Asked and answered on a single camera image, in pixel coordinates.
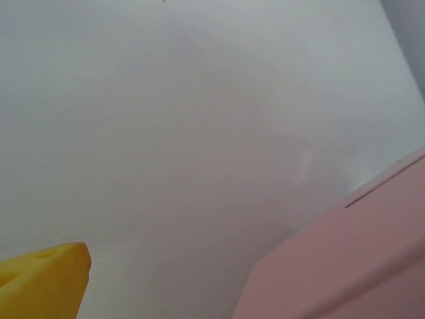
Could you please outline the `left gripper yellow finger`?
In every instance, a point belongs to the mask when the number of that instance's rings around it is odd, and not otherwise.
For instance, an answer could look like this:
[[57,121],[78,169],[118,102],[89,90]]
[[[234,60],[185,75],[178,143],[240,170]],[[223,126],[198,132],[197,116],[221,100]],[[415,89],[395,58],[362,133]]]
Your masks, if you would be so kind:
[[90,268],[82,242],[0,261],[0,319],[76,319]]

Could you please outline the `pink paper box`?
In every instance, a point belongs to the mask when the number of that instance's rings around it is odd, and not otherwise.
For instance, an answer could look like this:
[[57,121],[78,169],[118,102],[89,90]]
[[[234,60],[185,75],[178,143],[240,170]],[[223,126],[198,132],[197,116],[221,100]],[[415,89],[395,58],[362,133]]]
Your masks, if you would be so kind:
[[261,259],[232,319],[425,319],[425,147]]

